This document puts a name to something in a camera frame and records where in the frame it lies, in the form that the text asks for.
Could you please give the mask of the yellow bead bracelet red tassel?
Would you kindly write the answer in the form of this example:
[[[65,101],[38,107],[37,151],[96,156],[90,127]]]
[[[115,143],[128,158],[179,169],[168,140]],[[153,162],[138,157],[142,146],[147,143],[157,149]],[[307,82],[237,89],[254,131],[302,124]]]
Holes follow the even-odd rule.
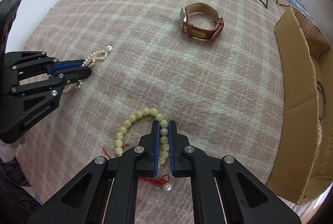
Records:
[[[153,119],[151,132],[140,137],[139,144],[132,146],[124,142],[125,134],[141,119]],[[122,156],[126,152],[136,152],[139,158],[134,164],[135,174],[139,180],[160,186],[164,191],[171,191],[170,175],[158,178],[159,169],[169,158],[169,121],[157,108],[144,107],[131,114],[115,134],[115,155]]]

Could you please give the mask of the brown leather strap wristwatch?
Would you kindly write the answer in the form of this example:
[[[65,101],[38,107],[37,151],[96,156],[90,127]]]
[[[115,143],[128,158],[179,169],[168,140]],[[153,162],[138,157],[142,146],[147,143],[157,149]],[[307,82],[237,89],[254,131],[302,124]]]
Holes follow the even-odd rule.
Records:
[[[224,28],[222,15],[205,3],[193,3],[180,10],[180,28],[190,38],[214,41]]]

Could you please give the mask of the single white pearl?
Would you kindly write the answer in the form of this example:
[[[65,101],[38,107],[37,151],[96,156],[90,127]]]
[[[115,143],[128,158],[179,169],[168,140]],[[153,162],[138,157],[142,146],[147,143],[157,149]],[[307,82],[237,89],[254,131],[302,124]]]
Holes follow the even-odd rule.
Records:
[[[110,53],[110,52],[112,51],[112,49],[113,49],[112,45],[108,45],[108,46],[106,47],[106,51],[107,51],[108,53]]]

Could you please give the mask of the pink plaid blanket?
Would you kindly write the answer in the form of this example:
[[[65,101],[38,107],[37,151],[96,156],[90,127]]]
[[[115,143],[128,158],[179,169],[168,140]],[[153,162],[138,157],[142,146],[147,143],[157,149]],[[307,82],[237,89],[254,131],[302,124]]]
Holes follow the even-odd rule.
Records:
[[[214,41],[188,37],[180,10],[205,3],[224,19]],[[78,90],[26,135],[17,159],[47,201],[135,111],[155,107],[208,155],[234,156],[267,182],[281,138],[284,87],[274,26],[285,11],[256,0],[60,0],[25,44],[60,60],[112,45]]]

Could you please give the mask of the open brown cardboard box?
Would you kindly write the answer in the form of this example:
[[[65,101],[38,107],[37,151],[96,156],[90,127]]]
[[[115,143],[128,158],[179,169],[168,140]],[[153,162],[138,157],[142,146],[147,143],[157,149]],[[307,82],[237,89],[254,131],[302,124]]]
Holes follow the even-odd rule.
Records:
[[[296,8],[274,27],[282,61],[285,111],[281,141],[267,186],[294,204],[315,200],[332,183],[332,45]],[[319,80],[327,110],[319,120]]]

